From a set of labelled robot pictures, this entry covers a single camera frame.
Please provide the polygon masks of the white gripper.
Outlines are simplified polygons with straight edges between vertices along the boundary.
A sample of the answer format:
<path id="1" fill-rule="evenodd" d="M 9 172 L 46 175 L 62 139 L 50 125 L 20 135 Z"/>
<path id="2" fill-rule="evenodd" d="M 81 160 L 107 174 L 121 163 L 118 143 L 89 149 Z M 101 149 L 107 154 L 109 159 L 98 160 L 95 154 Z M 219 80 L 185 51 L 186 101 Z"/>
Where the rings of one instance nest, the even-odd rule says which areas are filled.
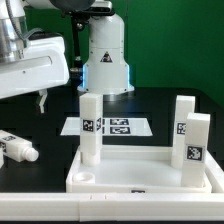
<path id="1" fill-rule="evenodd" d="M 44 113 L 46 89 L 64 85 L 69 79 L 61 36 L 32 40 L 24 50 L 24 58 L 0 63 L 0 99 L 39 91 L 37 105 Z"/>

